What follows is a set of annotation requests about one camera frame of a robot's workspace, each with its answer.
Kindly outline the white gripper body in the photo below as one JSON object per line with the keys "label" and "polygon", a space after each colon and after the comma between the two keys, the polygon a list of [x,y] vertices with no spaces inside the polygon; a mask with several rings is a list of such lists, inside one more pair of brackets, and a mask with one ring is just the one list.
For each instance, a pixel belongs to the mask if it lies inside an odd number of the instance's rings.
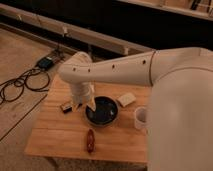
{"label": "white gripper body", "polygon": [[70,89],[74,104],[84,104],[94,99],[94,84],[91,82],[71,84]]}

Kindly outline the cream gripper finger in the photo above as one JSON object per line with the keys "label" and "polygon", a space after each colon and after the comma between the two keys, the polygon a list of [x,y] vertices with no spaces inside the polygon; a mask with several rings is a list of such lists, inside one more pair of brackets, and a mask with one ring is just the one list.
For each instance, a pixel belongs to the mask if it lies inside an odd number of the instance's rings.
{"label": "cream gripper finger", "polygon": [[94,99],[91,99],[88,103],[87,106],[92,110],[95,111],[96,110],[96,103]]}

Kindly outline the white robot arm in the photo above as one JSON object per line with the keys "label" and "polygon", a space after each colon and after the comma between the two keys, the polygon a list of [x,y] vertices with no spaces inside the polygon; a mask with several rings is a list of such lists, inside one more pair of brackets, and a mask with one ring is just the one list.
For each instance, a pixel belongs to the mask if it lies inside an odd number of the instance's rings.
{"label": "white robot arm", "polygon": [[148,171],[213,171],[212,50],[155,50],[96,63],[77,52],[59,75],[76,104],[93,98],[93,82],[150,86]]}

